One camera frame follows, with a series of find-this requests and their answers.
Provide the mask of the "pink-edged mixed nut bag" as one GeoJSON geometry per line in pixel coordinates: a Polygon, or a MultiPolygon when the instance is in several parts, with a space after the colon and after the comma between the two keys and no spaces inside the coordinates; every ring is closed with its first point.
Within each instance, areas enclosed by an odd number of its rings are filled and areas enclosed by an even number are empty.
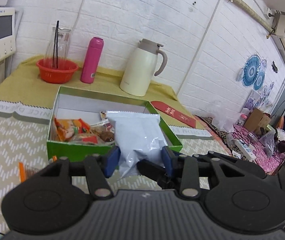
{"type": "Polygon", "coordinates": [[[114,133],[106,130],[105,127],[94,127],[88,132],[74,135],[69,141],[73,144],[95,145],[95,146],[109,146],[115,143],[114,133]]]}

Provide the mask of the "white foil snack bag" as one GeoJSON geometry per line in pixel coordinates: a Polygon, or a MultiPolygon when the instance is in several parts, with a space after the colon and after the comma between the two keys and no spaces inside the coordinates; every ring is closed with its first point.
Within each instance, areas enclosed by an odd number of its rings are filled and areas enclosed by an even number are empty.
{"type": "Polygon", "coordinates": [[[122,178],[138,176],[137,163],[144,159],[163,166],[161,150],[168,143],[159,126],[160,115],[108,111],[106,117],[114,127],[115,143],[121,152],[119,172],[122,178]]]}

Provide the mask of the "orange yellow snack packet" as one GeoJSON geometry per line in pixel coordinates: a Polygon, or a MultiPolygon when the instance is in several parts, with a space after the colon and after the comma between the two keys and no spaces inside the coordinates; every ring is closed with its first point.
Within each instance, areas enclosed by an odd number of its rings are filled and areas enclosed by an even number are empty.
{"type": "Polygon", "coordinates": [[[75,135],[90,132],[90,125],[82,119],[57,119],[54,124],[59,141],[70,141],[75,135]]]}

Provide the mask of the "brown dried meat packet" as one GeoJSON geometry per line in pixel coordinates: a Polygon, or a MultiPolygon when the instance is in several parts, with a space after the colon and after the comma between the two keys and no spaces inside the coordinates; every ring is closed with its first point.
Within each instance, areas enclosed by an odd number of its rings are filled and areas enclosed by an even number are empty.
{"type": "Polygon", "coordinates": [[[100,117],[102,121],[108,121],[106,111],[100,111],[100,117]]]}

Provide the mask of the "orange-edged brown snack bag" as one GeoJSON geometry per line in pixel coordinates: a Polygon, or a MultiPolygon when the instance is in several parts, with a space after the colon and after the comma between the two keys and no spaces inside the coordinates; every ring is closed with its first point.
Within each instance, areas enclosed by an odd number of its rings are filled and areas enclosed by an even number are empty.
{"type": "Polygon", "coordinates": [[[44,160],[43,158],[38,157],[31,161],[20,161],[18,163],[19,182],[23,183],[24,181],[35,175],[37,172],[47,167],[49,164],[56,162],[57,159],[58,158],[54,155],[49,160],[44,160]]]}

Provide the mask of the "white power strip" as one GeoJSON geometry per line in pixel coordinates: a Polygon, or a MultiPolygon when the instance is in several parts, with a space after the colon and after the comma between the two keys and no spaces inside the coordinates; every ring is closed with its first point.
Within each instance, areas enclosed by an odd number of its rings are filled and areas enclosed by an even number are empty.
{"type": "Polygon", "coordinates": [[[252,150],[242,140],[234,139],[234,141],[235,141],[236,146],[239,148],[241,153],[245,156],[245,158],[248,161],[250,162],[255,161],[256,156],[254,155],[252,150]]]}

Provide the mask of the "red envelope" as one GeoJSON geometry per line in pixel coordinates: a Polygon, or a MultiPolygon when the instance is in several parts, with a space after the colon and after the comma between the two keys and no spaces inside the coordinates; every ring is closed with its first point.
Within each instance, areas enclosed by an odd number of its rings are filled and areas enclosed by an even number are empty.
{"type": "Polygon", "coordinates": [[[192,118],[190,116],[185,115],[184,113],[174,109],[173,107],[167,105],[166,103],[161,102],[161,101],[151,101],[151,105],[155,109],[157,109],[157,110],[167,114],[168,116],[182,122],[183,124],[185,124],[191,128],[196,128],[196,119],[195,118],[192,118]]]}

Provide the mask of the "green cardboard box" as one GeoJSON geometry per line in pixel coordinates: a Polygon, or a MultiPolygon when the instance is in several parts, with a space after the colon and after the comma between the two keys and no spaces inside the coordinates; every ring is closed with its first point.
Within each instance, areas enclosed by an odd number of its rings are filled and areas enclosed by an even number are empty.
{"type": "Polygon", "coordinates": [[[101,120],[100,111],[157,114],[149,101],[61,86],[57,92],[50,118],[47,156],[49,158],[54,155],[57,158],[67,157],[69,161],[75,162],[84,160],[88,155],[108,153],[115,143],[109,146],[95,146],[59,141],[54,124],[54,118],[82,119],[90,125],[90,128],[103,126],[114,133],[114,127],[110,122],[101,120]]]}

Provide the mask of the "brown cardboard box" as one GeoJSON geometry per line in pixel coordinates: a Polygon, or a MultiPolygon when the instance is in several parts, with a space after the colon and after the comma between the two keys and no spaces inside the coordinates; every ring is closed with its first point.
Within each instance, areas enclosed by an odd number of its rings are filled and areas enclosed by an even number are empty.
{"type": "Polygon", "coordinates": [[[261,129],[265,129],[270,122],[271,118],[269,114],[264,113],[258,108],[254,108],[243,127],[251,133],[262,135],[261,129]]]}

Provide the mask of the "pink thermos bottle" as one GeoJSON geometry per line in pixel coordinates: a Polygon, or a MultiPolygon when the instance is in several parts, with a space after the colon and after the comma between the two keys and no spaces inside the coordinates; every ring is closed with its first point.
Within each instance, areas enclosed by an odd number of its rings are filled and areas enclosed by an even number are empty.
{"type": "Polygon", "coordinates": [[[97,71],[98,63],[102,54],[104,40],[99,37],[93,37],[88,45],[85,55],[80,80],[83,83],[93,83],[97,71]]]}

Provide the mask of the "patterned tablecloth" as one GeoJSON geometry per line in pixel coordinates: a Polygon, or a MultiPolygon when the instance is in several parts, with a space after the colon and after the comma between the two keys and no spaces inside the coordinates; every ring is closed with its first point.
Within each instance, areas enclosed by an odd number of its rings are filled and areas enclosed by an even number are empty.
{"type": "MultiPolygon", "coordinates": [[[[45,114],[50,117],[51,109],[59,88],[59,85],[46,83],[39,77],[39,69],[36,62],[42,56],[34,56],[21,62],[18,68],[0,84],[0,110],[9,106],[10,113],[0,113],[0,234],[8,231],[8,226],[1,213],[1,201],[6,193],[20,183],[19,163],[24,163],[34,168],[44,168],[48,163],[46,138],[48,133],[48,121],[25,121],[17,116],[17,112],[31,110],[31,114],[45,114]]],[[[93,90],[104,93],[128,96],[119,89],[119,83],[123,74],[121,70],[98,67],[93,84],[82,83],[79,80],[79,69],[68,82],[67,86],[93,90]]],[[[152,81],[151,90],[144,100],[165,99],[165,103],[186,115],[191,114],[178,102],[174,90],[167,85],[152,81]]],[[[219,137],[214,139],[182,139],[183,149],[181,153],[193,155],[194,153],[206,154],[215,151],[230,155],[230,150],[223,144],[219,137]]],[[[158,185],[143,176],[120,178],[115,171],[108,179],[108,183],[114,193],[118,189],[156,190],[158,185]]]]}

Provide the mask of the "red plastic basket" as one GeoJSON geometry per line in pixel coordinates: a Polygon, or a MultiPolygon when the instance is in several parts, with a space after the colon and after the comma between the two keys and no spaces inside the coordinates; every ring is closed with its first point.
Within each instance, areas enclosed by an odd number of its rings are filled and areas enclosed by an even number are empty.
{"type": "Polygon", "coordinates": [[[44,59],[38,60],[36,65],[40,78],[47,83],[64,84],[69,82],[79,69],[78,65],[70,60],[59,60],[58,64],[59,68],[52,68],[45,65],[44,59]]]}

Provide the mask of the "cream thermal carafe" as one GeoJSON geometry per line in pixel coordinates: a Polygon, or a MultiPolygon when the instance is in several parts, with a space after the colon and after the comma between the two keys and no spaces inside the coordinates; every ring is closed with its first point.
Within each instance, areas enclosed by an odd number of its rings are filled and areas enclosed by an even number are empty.
{"type": "Polygon", "coordinates": [[[168,56],[161,50],[162,44],[143,38],[129,57],[120,88],[134,96],[145,96],[151,80],[164,70],[168,56]]]}

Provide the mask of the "black straws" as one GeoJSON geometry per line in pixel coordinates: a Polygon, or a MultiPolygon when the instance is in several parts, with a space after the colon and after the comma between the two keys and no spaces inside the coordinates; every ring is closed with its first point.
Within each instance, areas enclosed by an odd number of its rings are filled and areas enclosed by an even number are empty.
{"type": "Polygon", "coordinates": [[[52,67],[58,68],[58,33],[59,33],[59,21],[56,22],[54,39],[53,39],[53,54],[52,54],[52,67]]]}

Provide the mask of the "clear glass pitcher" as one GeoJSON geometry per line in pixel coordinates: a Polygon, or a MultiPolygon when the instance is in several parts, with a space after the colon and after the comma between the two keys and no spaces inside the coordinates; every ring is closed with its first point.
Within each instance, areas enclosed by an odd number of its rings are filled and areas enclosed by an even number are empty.
{"type": "Polygon", "coordinates": [[[66,60],[71,30],[61,27],[53,27],[49,44],[44,56],[44,64],[49,68],[59,68],[66,60]]]}

